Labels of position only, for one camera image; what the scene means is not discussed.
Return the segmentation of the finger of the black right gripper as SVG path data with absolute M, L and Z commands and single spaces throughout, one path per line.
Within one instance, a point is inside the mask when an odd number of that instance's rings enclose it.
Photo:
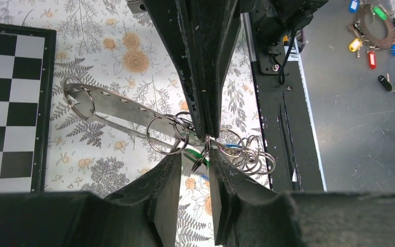
M 185 1 L 143 1 L 177 72 L 197 136 L 210 135 Z
M 197 1 L 200 103 L 204 134 L 219 137 L 222 87 L 239 31 L 238 1 Z

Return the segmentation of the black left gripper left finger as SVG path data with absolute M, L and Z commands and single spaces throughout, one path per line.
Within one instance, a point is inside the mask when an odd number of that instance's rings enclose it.
M 168 155 L 105 198 L 0 193 L 0 246 L 174 246 L 181 169 Z

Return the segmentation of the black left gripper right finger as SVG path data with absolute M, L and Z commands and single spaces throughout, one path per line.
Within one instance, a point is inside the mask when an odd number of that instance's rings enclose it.
M 395 194 L 276 193 L 210 149 L 214 241 L 222 246 L 395 246 Z

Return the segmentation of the green tag key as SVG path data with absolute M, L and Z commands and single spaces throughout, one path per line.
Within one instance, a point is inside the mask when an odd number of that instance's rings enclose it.
M 209 161 L 194 149 L 182 152 L 182 175 L 209 175 Z

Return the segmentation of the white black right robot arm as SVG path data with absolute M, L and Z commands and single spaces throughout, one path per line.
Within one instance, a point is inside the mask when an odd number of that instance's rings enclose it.
M 143 1 L 178 74 L 199 139 L 220 135 L 222 89 L 241 25 L 258 11 L 265 43 L 310 24 L 324 1 Z

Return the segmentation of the floral table mat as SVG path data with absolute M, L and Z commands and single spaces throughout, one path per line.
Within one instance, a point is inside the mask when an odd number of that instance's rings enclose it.
M 0 23 L 57 31 L 45 191 L 86 190 L 105 197 L 163 156 L 141 138 L 81 121 L 60 93 L 62 78 L 107 88 L 160 113 L 188 111 L 179 75 L 147 13 L 126 1 L 0 1 Z M 223 87 L 221 127 L 261 135 L 241 27 Z M 181 178 L 175 246 L 216 246 L 209 182 Z

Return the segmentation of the round spare key holder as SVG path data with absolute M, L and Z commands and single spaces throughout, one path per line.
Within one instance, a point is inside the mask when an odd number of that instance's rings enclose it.
M 387 50 L 395 56 L 395 17 L 380 1 L 350 1 L 348 10 L 353 14 L 348 29 L 354 34 L 348 45 L 350 52 L 359 58 L 365 51 L 371 70 L 378 66 L 378 50 Z

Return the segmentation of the black white chessboard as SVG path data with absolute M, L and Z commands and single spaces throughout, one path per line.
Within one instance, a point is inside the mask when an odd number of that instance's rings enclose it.
M 56 36 L 0 24 L 0 193 L 44 190 Z

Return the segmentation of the loose black tag key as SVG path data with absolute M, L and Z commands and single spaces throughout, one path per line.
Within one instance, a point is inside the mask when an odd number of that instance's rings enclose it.
M 379 75 L 378 82 L 387 92 L 393 92 L 395 94 L 395 84 L 392 84 L 389 73 L 386 73 L 385 75 Z

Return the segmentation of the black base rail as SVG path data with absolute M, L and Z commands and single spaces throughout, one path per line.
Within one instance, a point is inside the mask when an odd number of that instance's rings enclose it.
M 325 191 L 326 183 L 295 33 L 265 43 L 258 11 L 242 13 L 264 151 L 276 160 L 265 175 L 276 192 Z

